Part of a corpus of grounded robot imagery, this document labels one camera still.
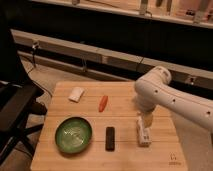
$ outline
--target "black eraser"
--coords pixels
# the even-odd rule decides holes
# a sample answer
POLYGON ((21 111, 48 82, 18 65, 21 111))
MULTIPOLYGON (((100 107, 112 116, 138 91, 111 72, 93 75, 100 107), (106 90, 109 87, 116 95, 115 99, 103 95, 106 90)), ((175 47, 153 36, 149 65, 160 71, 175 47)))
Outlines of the black eraser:
POLYGON ((115 150, 115 128, 107 127, 106 128, 106 151, 114 151, 115 150))

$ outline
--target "small white box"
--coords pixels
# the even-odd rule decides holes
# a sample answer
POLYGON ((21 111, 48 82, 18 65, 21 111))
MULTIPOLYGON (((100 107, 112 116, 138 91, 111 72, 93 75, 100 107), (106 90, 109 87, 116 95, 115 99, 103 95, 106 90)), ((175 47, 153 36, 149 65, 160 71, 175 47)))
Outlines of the small white box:
POLYGON ((84 89, 81 87, 74 87, 72 89, 72 92, 69 95, 69 100, 74 101, 74 102, 79 102, 80 97, 84 93, 84 89))

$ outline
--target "wooden table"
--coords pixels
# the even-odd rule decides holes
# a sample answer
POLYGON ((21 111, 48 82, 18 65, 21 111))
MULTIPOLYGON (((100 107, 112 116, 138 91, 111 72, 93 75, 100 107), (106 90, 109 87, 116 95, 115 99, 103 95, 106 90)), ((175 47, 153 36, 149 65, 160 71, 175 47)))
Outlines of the wooden table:
POLYGON ((138 110, 132 101, 133 82, 59 82, 41 132, 31 170, 60 171, 182 171, 187 170, 170 112, 158 106, 151 127, 152 144, 141 148, 137 143, 138 110), (85 88, 79 103, 68 100, 73 87, 85 88), (109 100, 98 112, 103 95, 109 100), (77 155, 61 154, 54 141, 58 125, 71 116, 86 118, 92 126, 89 147, 77 155), (115 127, 115 151, 105 151, 105 130, 115 127))

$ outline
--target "floor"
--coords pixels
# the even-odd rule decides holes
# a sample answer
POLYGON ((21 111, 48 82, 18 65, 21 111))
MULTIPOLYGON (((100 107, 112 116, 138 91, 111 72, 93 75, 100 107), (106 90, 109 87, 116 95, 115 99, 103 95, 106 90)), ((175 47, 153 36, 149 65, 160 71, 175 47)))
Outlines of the floor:
MULTIPOLYGON (((32 68, 30 63, 23 63, 27 71, 32 68)), ((51 93, 53 93, 55 84, 58 81, 97 81, 82 75, 67 73, 41 65, 37 65, 37 68, 32 70, 29 75, 51 93)), ((39 101, 44 102, 47 107, 49 106, 50 100, 51 98, 48 93, 45 93, 42 98, 39 99, 39 101)), ((180 138, 180 143, 183 147, 189 171, 212 171, 213 149, 209 132, 183 119, 177 114, 172 113, 172 118, 180 138)), ((44 118, 42 117, 31 116, 29 124, 40 123, 43 122, 43 120, 44 118)), ((38 137, 39 133, 31 137, 34 145, 36 145, 38 137)), ((16 149, 26 151, 22 144, 18 144, 16 149)), ((0 167, 0 171, 29 171, 30 163, 30 156, 18 150, 13 150, 5 163, 0 167)))

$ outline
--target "chair armrest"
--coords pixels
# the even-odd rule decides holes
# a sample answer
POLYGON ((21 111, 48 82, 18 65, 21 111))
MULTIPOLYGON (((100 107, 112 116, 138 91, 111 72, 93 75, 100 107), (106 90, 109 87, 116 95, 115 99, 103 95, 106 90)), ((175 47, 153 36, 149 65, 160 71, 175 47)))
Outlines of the chair armrest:
POLYGON ((0 111, 0 132, 6 132, 14 127, 28 114, 28 108, 36 98, 37 87, 33 84, 18 88, 0 111))

